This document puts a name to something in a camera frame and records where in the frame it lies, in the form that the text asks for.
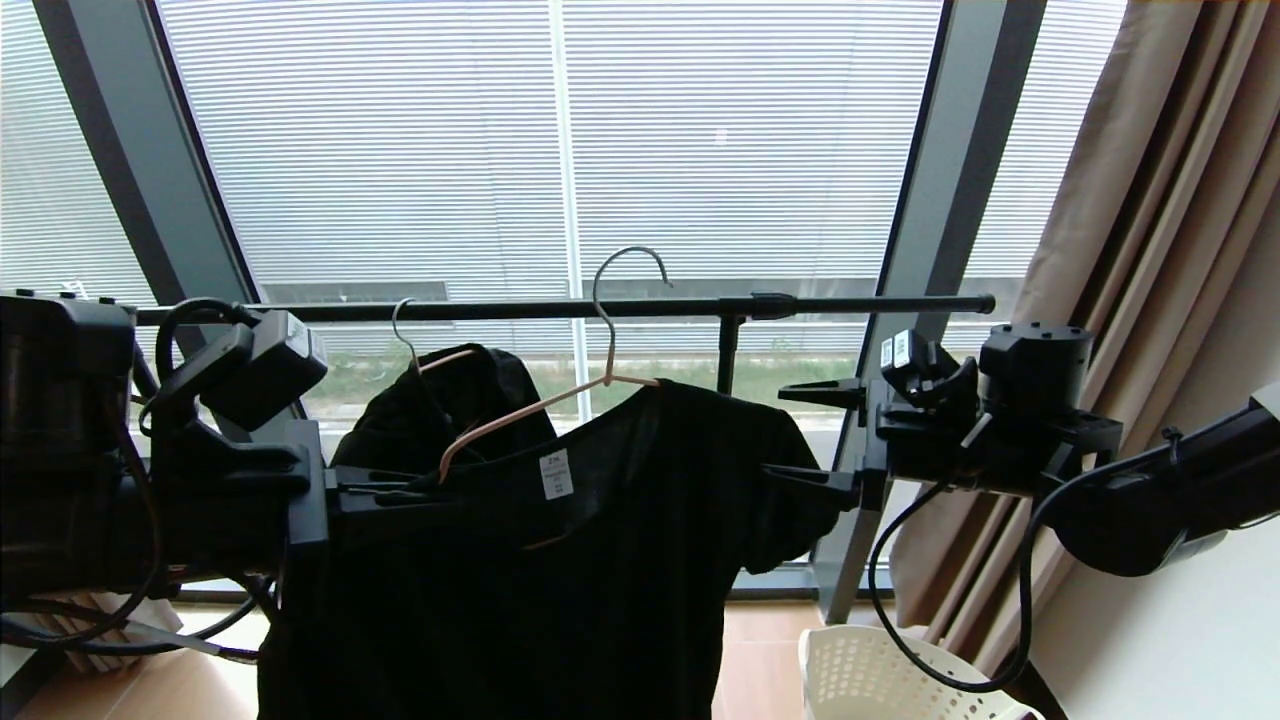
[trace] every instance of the metal hook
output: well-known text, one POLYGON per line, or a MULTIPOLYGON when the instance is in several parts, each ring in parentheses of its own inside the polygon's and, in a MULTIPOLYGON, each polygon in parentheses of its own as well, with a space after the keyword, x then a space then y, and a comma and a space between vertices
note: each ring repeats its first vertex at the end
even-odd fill
POLYGON ((408 346, 410 365, 412 365, 413 368, 416 368, 419 370, 419 374, 421 374, 422 368, 421 368, 421 365, 417 364, 417 348, 413 347, 413 343, 410 342, 410 340, 407 337, 399 334, 399 325, 397 324, 399 322, 399 311, 403 310, 406 305, 408 305, 410 302, 413 302, 415 300, 417 300, 417 299, 415 299, 415 297, 406 297, 404 300, 401 300, 399 302, 396 304, 396 309, 392 310, 392 332, 396 333, 396 340, 398 340, 398 341, 401 341, 401 342, 403 342, 404 345, 408 346))
POLYGON ((654 261, 658 263, 658 272, 662 273, 662 282, 667 287, 676 287, 669 279, 667 279, 667 265, 663 264, 662 256, 658 255, 652 247, 645 247, 643 245, 632 245, 631 247, 623 247, 613 255, 609 255, 604 263, 600 263, 600 268, 595 270, 595 279, 591 281, 591 305, 595 305, 595 313, 604 320, 605 325, 609 325, 609 355, 604 359, 604 384, 608 386, 613 382, 613 354, 618 347, 618 331, 613 327, 613 318, 604 311, 604 306, 600 305, 600 275, 604 274, 604 269, 609 266, 609 263, 617 260, 621 255, 627 252, 645 252, 653 256, 654 261))

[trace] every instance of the floor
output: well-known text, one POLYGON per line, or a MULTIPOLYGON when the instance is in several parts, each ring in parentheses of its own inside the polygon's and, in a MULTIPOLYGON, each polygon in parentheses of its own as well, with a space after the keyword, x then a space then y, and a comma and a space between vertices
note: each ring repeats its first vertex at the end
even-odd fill
MULTIPOLYGON (((187 628, 202 628, 224 607, 179 607, 187 628)), ((796 641, 822 621, 813 603, 732 603, 724 612, 724 660, 716 694, 717 720, 800 719, 796 641)), ((860 606, 854 624, 878 624, 860 606)), ((256 647, 266 620, 251 615, 219 639, 256 647)), ((18 720, 236 720, 257 711, 255 669, 192 651, 154 657, 106 675, 64 674, 37 694, 18 720)))

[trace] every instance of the clothes rail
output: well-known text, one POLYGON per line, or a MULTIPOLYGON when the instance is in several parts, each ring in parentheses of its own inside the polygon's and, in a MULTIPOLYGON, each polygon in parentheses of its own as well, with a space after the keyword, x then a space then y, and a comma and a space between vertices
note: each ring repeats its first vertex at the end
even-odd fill
MULTIPOLYGON (((814 313, 980 313, 996 309, 992 295, 913 297, 795 297, 782 292, 756 292, 733 297, 612 300, 602 302, 613 318, 719 318, 719 360, 716 389, 733 389, 733 357, 739 328, 746 320, 782 320, 814 313)), ((389 323, 394 302, 335 302, 248 305, 253 310, 288 310, 303 323, 389 323)), ((169 307, 137 311, 141 327, 159 325, 169 307)), ((595 318, 589 300, 534 300, 517 302, 410 302, 399 313, 403 322, 444 320, 534 320, 595 318)), ((192 314, 192 324, 216 322, 212 315, 192 314)))

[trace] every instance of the robotic arm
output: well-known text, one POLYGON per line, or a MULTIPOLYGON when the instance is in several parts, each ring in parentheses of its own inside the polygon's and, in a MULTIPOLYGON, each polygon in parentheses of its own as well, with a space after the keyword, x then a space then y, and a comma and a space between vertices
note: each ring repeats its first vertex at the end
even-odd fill
MULTIPOLYGON (((124 625, 145 597, 223 575, 244 582, 273 614, 278 601, 280 616, 306 619, 333 552, 428 525, 495 527, 520 514, 502 498, 440 493, 422 478, 326 469, 314 421, 288 423, 278 443, 237 443, 205 425, 197 397, 252 430, 324 377, 323 347, 285 311, 209 299, 179 305, 159 329, 159 383, 141 361, 127 307, 5 295, 0 322, 3 610, 58 610, 35 596, 129 593, 120 611, 76 635, 41 635, 5 618, 8 643, 142 653, 93 638, 124 625), (192 319, 229 329, 174 369, 173 334, 192 319), (140 421, 151 421, 142 425, 150 466, 125 427, 131 379, 140 421)), ((901 333, 881 350, 883 379, 780 392, 856 413, 867 442, 852 471, 762 471, 845 510, 878 507, 890 477, 933 482, 933 495, 1032 497, 1029 537, 1048 524, 1083 562, 1120 575, 1151 573, 1280 511, 1280 383, 1213 425, 1170 433, 1167 446, 1115 461, 1120 424, 1075 407, 1091 345, 1078 328, 1001 325, 977 361, 959 363, 901 333)), ((1023 628, 1029 637, 1029 607, 1023 628)), ((964 689, 1001 687, 1025 662, 1020 653, 989 684, 964 689)))

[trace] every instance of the white plastic basket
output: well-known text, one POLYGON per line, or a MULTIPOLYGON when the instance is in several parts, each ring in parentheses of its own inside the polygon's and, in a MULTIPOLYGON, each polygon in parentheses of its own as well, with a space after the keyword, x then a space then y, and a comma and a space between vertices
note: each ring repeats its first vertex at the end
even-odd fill
MULTIPOLYGON (((987 680, 973 665, 904 638, 925 662, 957 680, 987 680)), ((966 693, 922 673, 882 628, 838 625, 800 635, 806 720, 1044 720, 1004 692, 966 693)))

